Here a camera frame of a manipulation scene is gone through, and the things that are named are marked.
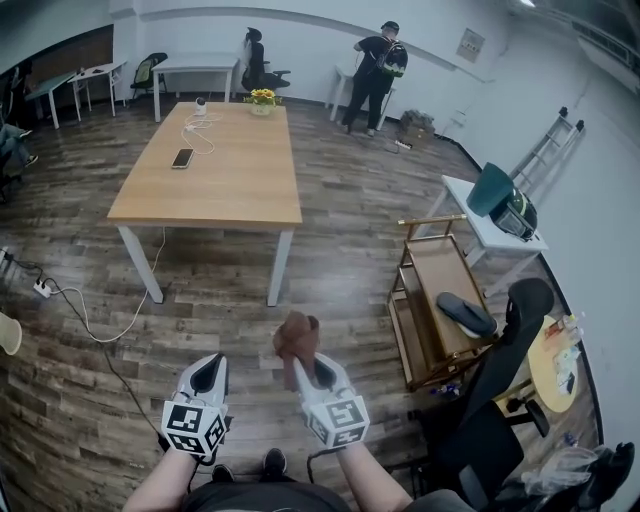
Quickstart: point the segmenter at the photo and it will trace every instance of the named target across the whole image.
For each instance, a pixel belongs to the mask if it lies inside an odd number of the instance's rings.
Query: plastic bag
[[[598,455],[586,448],[563,448],[554,453],[541,469],[525,471],[520,478],[528,495],[552,496],[589,480],[589,465],[596,460]]]

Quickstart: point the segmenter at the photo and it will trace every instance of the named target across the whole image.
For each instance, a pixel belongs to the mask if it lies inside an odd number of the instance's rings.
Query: backpack
[[[378,57],[376,66],[386,75],[392,75],[400,78],[404,75],[409,61],[407,50],[398,41],[389,41],[390,45],[387,51]]]

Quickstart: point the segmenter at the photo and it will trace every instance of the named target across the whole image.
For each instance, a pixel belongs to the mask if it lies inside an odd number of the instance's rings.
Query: smartphone
[[[189,167],[191,157],[193,156],[193,149],[181,149],[176,155],[176,159],[171,164],[172,169],[186,169]]]

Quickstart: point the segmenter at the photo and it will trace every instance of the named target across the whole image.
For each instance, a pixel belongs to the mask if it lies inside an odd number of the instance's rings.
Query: white table
[[[355,70],[350,69],[349,66],[346,66],[344,64],[336,64],[336,73],[338,74],[338,81],[336,82],[333,90],[329,91],[329,96],[327,97],[327,101],[324,104],[324,108],[329,108],[332,103],[331,99],[333,98],[333,108],[331,109],[331,115],[329,116],[329,119],[331,121],[336,120],[336,114],[338,113],[338,104],[340,103],[340,98],[342,98],[344,86],[346,85],[347,80],[353,80]],[[385,112],[387,111],[387,106],[389,105],[389,102],[391,101],[391,97],[393,96],[395,90],[396,88],[391,86],[389,94],[387,94],[385,100],[382,102],[380,121],[378,121],[378,126],[376,127],[378,131],[380,131],[380,129],[382,128],[382,123],[384,123],[386,117]]]
[[[54,76],[53,78],[49,78],[44,82],[38,84],[38,87],[25,96],[25,101],[35,100],[36,102],[36,115],[38,119],[42,119],[44,117],[42,113],[42,96],[45,94],[49,96],[49,106],[51,108],[51,118],[53,119],[53,126],[57,130],[60,128],[58,124],[58,113],[56,112],[56,103],[53,100],[53,91],[55,91],[61,85],[66,84],[69,81],[69,78],[74,76],[75,73],[64,73],[59,76]]]
[[[168,73],[226,73],[224,101],[229,103],[233,70],[238,63],[238,56],[233,53],[182,53],[176,54],[153,68],[153,106],[156,123],[160,122],[160,87],[158,75]],[[176,89],[176,98],[180,91]]]
[[[84,88],[87,90],[87,103],[89,104],[89,112],[91,112],[91,95],[89,94],[89,80],[91,78],[98,78],[100,76],[109,77],[109,94],[111,96],[111,113],[113,117],[116,117],[116,107],[114,101],[114,87],[122,80],[122,77],[118,73],[118,70],[127,63],[126,60],[120,62],[110,62],[109,64],[102,64],[101,66],[94,66],[89,69],[85,69],[84,72],[78,73],[71,80],[70,84],[73,84],[73,98],[76,102],[76,113],[78,114],[78,121],[82,121],[80,118],[80,91]],[[126,101],[122,100],[122,105],[126,106]]]
[[[484,291],[485,297],[491,297],[494,293],[505,288],[517,278],[518,274],[522,272],[538,254],[549,249],[549,246],[547,246],[538,230],[536,230],[531,240],[525,242],[516,236],[502,231],[493,223],[491,217],[488,215],[485,217],[476,215],[467,205],[467,197],[469,197],[471,193],[473,183],[451,178],[450,176],[442,176],[442,181],[444,182],[445,188],[436,199],[436,202],[433,203],[431,210],[427,213],[427,218],[437,215],[442,203],[444,203],[449,195],[455,199],[460,209],[467,215],[467,220],[478,237],[477,240],[465,250],[469,267],[473,267],[480,258],[486,254],[488,249],[506,250],[525,255],[509,272]],[[416,230],[416,236],[425,236],[428,228],[429,226],[420,226]]]

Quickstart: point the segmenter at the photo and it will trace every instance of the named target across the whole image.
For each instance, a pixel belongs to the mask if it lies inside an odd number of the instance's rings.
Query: brown cloth
[[[310,379],[315,376],[316,347],[320,341],[320,322],[315,316],[291,311],[273,336],[276,354],[284,361],[284,388],[297,391],[293,358],[298,357]]]

